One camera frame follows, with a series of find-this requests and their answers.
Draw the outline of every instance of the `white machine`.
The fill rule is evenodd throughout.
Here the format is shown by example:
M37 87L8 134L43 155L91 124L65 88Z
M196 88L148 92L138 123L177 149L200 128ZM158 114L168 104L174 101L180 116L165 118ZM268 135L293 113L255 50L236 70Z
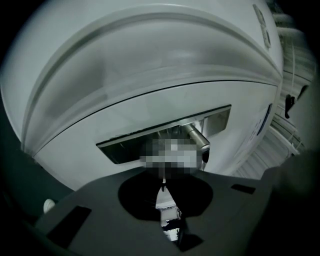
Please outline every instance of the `white machine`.
M282 70L264 0L48 1L0 83L22 150L77 190L140 166L112 156L128 141L190 123L210 143L204 170L231 174L271 122Z

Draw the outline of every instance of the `metal cylinder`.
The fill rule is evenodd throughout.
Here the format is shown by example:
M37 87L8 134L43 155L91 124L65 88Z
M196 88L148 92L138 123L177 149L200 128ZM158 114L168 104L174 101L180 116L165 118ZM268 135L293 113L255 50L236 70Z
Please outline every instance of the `metal cylinder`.
M209 150L210 142L192 124L182 126L182 129L190 136L202 152Z

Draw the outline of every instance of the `gray surface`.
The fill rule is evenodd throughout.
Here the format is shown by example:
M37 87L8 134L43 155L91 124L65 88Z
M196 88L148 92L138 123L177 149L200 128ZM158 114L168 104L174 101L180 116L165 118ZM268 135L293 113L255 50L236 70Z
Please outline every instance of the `gray surface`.
M2 187L13 204L34 220L43 214L43 203L50 198L59 201L72 192L34 160L20 150L0 98L0 171Z
M36 227L47 235L79 205L92 209L92 212L68 247L72 252L83 256L181 254L167 240L159 222L138 220L126 212L119 202L121 184L142 170L136 168L90 182L44 215ZM268 170L259 181L198 173L197 177L213 188L213 200L202 215L186 219L191 233L204 242L185 254L244 254L268 204L274 174L275 170ZM243 193L231 189L234 184L256 187L256 191L252 195Z

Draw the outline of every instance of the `white appliance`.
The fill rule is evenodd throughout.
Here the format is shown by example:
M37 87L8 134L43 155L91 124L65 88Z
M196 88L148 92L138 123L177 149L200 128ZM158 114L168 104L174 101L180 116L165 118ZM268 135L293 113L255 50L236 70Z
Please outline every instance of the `white appliance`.
M0 83L21 149L76 190L141 165L114 163L101 143L226 106L225 128L203 134L204 170L232 173L271 122L282 70L264 0L48 1Z

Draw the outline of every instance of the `curved white panel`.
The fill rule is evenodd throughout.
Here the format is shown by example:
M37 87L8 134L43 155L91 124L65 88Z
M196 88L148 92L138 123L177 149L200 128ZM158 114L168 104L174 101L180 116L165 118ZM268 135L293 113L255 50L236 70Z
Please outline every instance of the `curved white panel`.
M202 81L278 85L281 70L279 37L263 0L52 1L22 31L0 82L11 125L34 155L121 100Z
M55 178L76 190L97 178L140 165L139 161L112 163L97 143L231 104L226 129L208 137L211 147L205 171L223 174L225 170L237 167L239 158L235 156L239 148L257 115L274 102L276 92L276 86L261 83L216 81L147 93L77 122L43 147L35 159ZM247 144L245 150L253 148L264 133Z

